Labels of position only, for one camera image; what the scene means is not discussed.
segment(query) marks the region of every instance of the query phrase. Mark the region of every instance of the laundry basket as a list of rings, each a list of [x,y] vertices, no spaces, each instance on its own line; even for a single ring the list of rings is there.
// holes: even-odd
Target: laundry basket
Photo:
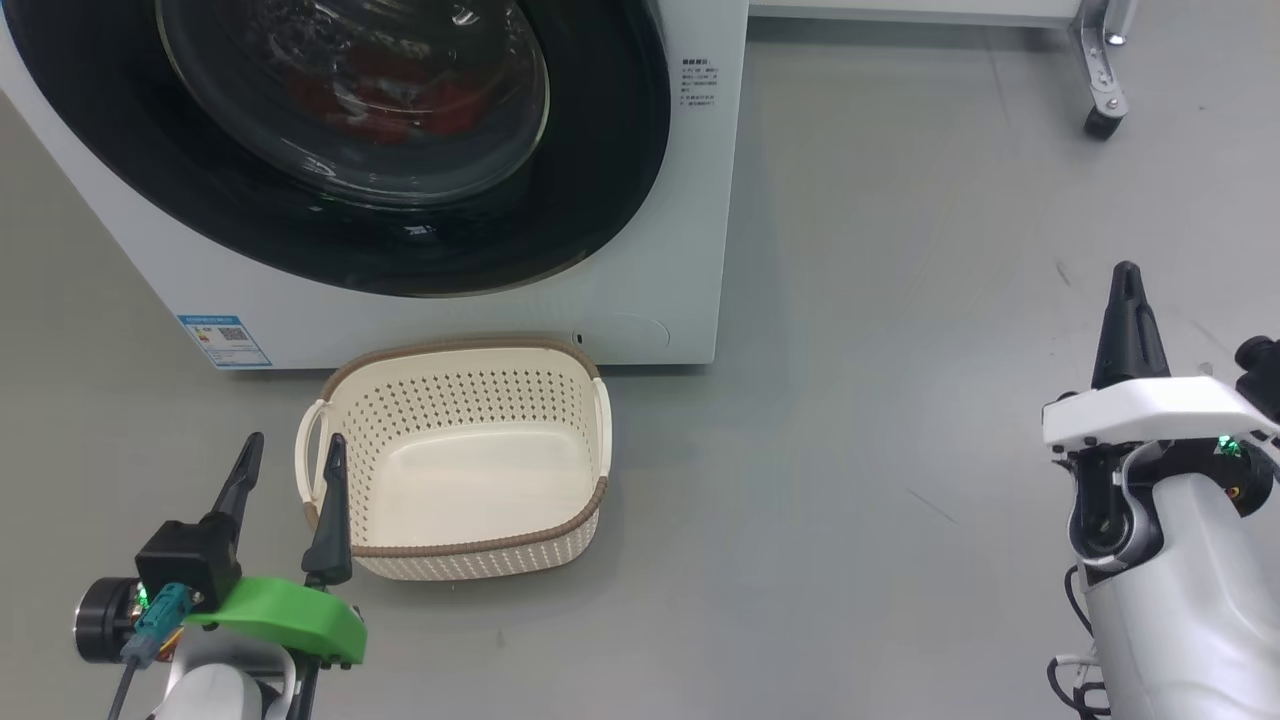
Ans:
[[[379,575],[544,570],[595,536],[612,455],[609,396],[572,346],[449,342],[338,370],[294,446],[312,528],[325,491],[321,464],[308,460],[316,423],[321,438],[347,438],[352,556]]]

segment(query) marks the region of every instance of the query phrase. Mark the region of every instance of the washing machine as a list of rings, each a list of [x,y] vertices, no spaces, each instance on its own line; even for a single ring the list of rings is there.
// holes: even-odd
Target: washing machine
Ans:
[[[713,360],[748,0],[0,5],[0,88],[216,368]]]

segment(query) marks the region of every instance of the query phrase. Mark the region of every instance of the gray cable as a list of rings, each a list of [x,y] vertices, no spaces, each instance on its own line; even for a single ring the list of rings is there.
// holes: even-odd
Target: gray cable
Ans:
[[[106,714],[106,720],[120,720],[120,711],[124,710],[124,696],[129,694],[129,684],[133,683],[133,674],[138,670],[138,659],[131,657],[124,664],[124,674],[120,675],[120,684],[115,688],[115,698],[111,700],[111,710]]]

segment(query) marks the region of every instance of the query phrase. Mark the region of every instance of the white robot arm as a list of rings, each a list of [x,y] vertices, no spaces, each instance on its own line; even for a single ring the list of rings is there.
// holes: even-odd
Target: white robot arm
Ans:
[[[1116,720],[1280,717],[1280,606],[1243,516],[1277,466],[1280,347],[1236,355],[1236,388],[1171,378],[1139,270],[1116,266],[1093,389],[1044,407],[1044,443],[1076,483],[1078,559]],[[1082,719],[1106,715],[1066,697]]]

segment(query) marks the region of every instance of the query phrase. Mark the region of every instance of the white basket handle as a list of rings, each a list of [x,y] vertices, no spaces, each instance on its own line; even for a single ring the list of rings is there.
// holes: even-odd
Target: white basket handle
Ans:
[[[613,406],[604,380],[595,378],[591,384],[595,386],[595,429],[600,433],[600,477],[608,478],[613,465]]]
[[[302,424],[298,425],[298,437],[293,443],[293,474],[298,482],[298,496],[302,498],[307,520],[315,525],[320,518],[320,506],[324,502],[325,486],[320,480],[321,460],[315,464],[307,462],[307,446],[311,443],[311,430],[316,419],[320,420],[320,452],[328,447],[329,415],[324,411],[329,404],[324,400],[315,401],[302,415]]]

